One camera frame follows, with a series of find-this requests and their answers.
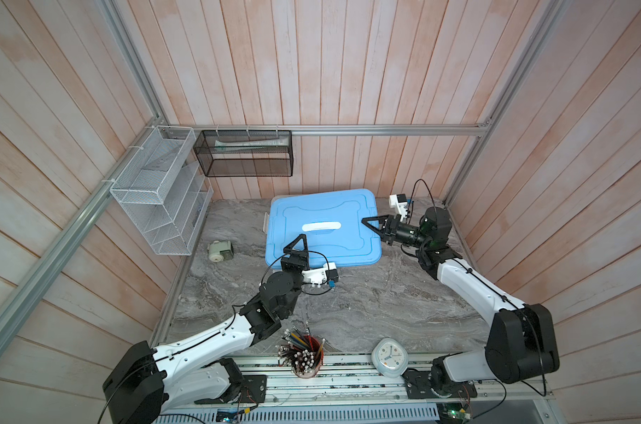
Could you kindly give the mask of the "blue plastic bin lid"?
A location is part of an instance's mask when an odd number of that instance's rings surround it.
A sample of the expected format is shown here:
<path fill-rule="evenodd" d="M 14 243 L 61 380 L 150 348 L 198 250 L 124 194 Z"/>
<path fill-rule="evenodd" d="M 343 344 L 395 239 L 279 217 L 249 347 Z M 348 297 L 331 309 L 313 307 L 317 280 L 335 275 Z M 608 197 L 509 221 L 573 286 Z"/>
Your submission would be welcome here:
<path fill-rule="evenodd" d="M 362 220 L 376 215 L 367 189 L 281 197 L 269 211 L 266 263 L 279 268 L 275 260 L 284 247 L 304 233 L 313 269 L 328 261 L 339 268 L 373 265 L 382 255 L 381 240 Z"/>

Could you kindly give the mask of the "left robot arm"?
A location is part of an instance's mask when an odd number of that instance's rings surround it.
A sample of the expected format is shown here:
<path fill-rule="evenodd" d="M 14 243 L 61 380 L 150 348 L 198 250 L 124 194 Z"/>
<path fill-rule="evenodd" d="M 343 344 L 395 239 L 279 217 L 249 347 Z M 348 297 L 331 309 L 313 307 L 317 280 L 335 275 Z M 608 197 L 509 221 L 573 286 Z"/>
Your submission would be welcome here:
<path fill-rule="evenodd" d="M 190 376 L 272 336 L 288 319 L 303 292 L 305 271 L 311 269 L 307 238 L 301 233 L 283 249 L 281 270 L 260 284 L 258 294 L 222 323 L 192 337 L 151 347 L 133 344 L 102 384 L 113 423 L 151 423 L 162 412 L 193 400 Z"/>

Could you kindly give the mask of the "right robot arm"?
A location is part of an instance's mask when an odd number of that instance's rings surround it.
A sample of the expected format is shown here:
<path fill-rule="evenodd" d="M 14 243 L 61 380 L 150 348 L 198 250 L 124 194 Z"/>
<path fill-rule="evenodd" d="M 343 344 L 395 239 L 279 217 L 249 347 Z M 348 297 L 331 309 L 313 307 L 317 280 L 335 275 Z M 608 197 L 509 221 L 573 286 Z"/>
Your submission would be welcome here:
<path fill-rule="evenodd" d="M 432 363 L 432 391 L 448 398 L 461 383 L 497 380 L 512 384 L 545 377 L 560 367 L 552 314 L 530 305 L 483 277 L 449 246 L 449 212 L 431 206 L 416 225 L 394 215 L 365 217 L 362 223 L 391 245 L 413 247 L 420 268 L 452 289 L 488 323 L 484 348 L 450 354 Z"/>

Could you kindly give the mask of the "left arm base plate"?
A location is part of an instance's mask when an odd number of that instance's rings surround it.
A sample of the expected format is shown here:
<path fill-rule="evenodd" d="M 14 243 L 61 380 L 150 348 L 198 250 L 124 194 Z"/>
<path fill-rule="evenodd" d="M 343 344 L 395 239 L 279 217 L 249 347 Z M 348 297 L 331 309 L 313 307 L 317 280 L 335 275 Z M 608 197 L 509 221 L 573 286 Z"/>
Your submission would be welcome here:
<path fill-rule="evenodd" d="M 239 383 L 232 383 L 217 399 L 199 399 L 195 405 L 224 405 L 240 401 L 261 404 L 265 402 L 267 392 L 267 376 L 244 376 Z"/>

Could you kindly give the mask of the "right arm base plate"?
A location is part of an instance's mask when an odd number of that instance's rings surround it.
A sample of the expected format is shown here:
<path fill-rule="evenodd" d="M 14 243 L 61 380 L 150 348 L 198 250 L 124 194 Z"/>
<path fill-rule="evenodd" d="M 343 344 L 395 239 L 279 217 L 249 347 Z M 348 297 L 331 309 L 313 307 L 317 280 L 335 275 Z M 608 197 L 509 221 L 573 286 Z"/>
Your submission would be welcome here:
<path fill-rule="evenodd" d="M 478 392 L 472 383 L 458 383 L 441 376 L 435 370 L 406 369 L 402 378 L 408 399 L 473 399 Z"/>

